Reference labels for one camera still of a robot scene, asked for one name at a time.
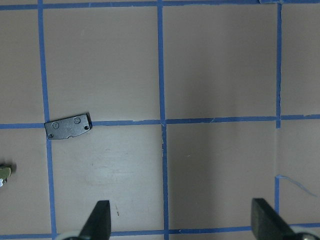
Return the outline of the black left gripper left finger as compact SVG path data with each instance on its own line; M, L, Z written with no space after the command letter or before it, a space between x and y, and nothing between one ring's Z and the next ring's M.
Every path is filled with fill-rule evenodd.
M99 200L77 236L80 240L109 240L111 207L109 200Z

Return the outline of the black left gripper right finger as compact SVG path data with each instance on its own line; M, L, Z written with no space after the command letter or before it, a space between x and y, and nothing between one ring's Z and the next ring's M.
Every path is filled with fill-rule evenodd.
M251 200L251 231L256 240L295 240L296 233L264 198Z

